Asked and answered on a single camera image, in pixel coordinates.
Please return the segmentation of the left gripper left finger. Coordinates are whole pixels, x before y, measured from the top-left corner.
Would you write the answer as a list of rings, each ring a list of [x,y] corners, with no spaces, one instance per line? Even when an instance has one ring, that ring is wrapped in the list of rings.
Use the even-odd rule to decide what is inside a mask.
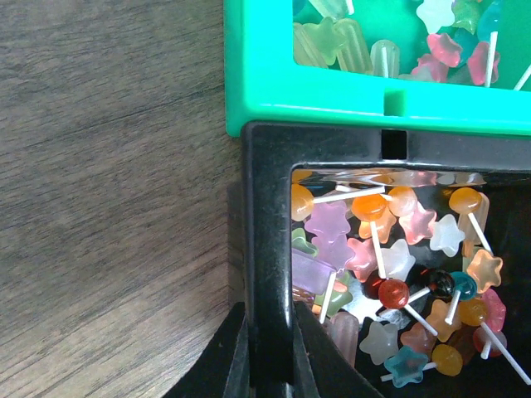
[[[246,310],[235,303],[189,371],[166,397],[248,397],[249,348]]]

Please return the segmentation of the black candy bin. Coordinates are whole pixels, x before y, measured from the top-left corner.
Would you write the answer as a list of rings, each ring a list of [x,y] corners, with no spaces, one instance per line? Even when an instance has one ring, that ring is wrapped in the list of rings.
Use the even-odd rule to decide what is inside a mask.
[[[486,235],[504,259],[500,297],[509,312],[509,348],[530,366],[530,140],[524,136],[462,135],[312,124],[248,124],[242,133],[243,228],[250,394],[295,397],[293,301],[288,201],[295,169],[325,170],[310,181],[328,192],[336,178],[367,186],[366,171],[388,184],[401,172],[421,198],[445,210],[438,176],[486,192]],[[427,376],[401,389],[377,383],[368,358],[358,371],[384,397],[527,397],[530,389],[507,361],[473,360],[453,379]]]

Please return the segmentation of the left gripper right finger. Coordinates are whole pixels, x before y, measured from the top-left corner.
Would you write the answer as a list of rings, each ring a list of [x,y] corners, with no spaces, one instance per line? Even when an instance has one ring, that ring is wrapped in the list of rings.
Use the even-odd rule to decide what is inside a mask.
[[[344,359],[325,328],[303,302],[293,306],[295,397],[380,397]]]

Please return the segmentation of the green candy bin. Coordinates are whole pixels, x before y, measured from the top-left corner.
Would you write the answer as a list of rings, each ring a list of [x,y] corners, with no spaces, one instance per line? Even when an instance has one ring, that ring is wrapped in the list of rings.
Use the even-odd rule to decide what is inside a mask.
[[[224,4],[227,132],[251,121],[370,125],[459,133],[529,135],[530,4],[503,2],[490,87],[386,79],[302,66],[293,55],[295,22],[319,22],[290,1]]]

